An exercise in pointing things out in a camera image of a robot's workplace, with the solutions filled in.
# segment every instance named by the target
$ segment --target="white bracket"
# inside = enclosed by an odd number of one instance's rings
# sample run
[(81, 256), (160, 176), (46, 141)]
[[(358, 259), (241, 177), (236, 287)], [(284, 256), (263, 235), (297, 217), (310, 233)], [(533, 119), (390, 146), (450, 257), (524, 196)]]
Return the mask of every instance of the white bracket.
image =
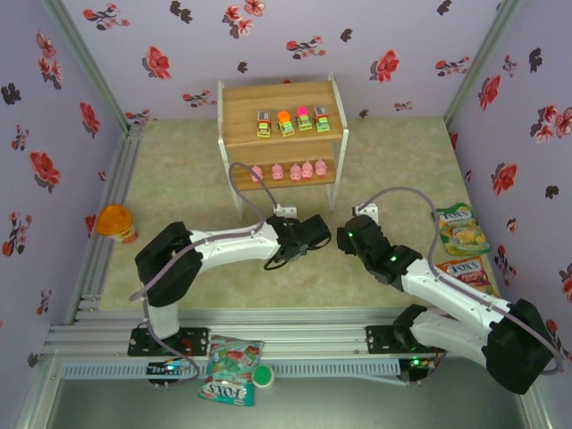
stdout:
[(290, 219), (298, 219), (298, 210), (295, 206), (281, 206), (279, 204), (274, 208), (274, 214)]
[(379, 225), (379, 210), (377, 209), (377, 205), (374, 203), (368, 204), (363, 209), (358, 210), (363, 204), (355, 206), (352, 208), (352, 212), (354, 216), (359, 215), (366, 215), (371, 217), (376, 224)]

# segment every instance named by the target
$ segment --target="round container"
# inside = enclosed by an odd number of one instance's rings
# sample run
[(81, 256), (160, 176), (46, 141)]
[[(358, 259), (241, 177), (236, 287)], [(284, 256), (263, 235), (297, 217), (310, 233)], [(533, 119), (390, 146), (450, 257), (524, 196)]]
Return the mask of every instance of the round container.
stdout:
[(96, 231), (123, 244), (132, 243), (138, 237), (133, 216), (119, 204), (111, 204), (102, 210), (97, 217)]
[(270, 389), (274, 386), (274, 371), (270, 366), (257, 366), (252, 374), (252, 383), (258, 389)]

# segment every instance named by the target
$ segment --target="floor mat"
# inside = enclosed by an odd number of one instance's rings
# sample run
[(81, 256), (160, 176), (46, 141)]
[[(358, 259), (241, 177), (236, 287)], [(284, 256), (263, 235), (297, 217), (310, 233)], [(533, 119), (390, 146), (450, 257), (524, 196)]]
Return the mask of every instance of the floor mat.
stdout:
[[(277, 189), (273, 194), (281, 204), (296, 206), (300, 220), (322, 215), (335, 238), (336, 228), (348, 221), (353, 206), (391, 186), (420, 189), (437, 206), (468, 202), (441, 119), (350, 120), (340, 194), (333, 212), (328, 209), (324, 186)], [(272, 214), (263, 191), (247, 195), (265, 215)], [(426, 203), (413, 194), (394, 192), (377, 204), (380, 224), (390, 242), (410, 246), (426, 256), (433, 238)], [(217, 145), (216, 121), (151, 122), (125, 205), (133, 213), (139, 239), (114, 247), (102, 310), (140, 309), (140, 302), (128, 300), (141, 287), (134, 257), (167, 224), (183, 221), (189, 229), (219, 231), (257, 221), (247, 207), (245, 220), (238, 219)], [(454, 258), (438, 246), (436, 263)], [(335, 240), (274, 272), (265, 272), (263, 264), (247, 261), (201, 274), (180, 308), (406, 307), (421, 302), (377, 282), (356, 257), (344, 256)]]

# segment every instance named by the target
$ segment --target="orange lid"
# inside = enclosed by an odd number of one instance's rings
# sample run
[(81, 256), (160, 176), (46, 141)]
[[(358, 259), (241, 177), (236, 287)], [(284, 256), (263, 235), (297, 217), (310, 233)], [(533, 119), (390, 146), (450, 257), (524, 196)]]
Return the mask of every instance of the orange lid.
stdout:
[(115, 235), (127, 231), (132, 225), (130, 211), (119, 204), (111, 204), (99, 214), (96, 230), (101, 235)]
[(290, 114), (285, 110), (278, 112), (278, 122), (288, 122), (290, 120)]

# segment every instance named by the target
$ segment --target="green lid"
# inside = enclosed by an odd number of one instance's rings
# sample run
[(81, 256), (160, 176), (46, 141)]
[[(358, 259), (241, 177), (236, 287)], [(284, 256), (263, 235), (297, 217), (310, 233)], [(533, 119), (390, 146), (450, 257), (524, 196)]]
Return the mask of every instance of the green lid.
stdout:
[(272, 381), (272, 369), (266, 365), (261, 365), (254, 370), (253, 378), (256, 384), (266, 386)]

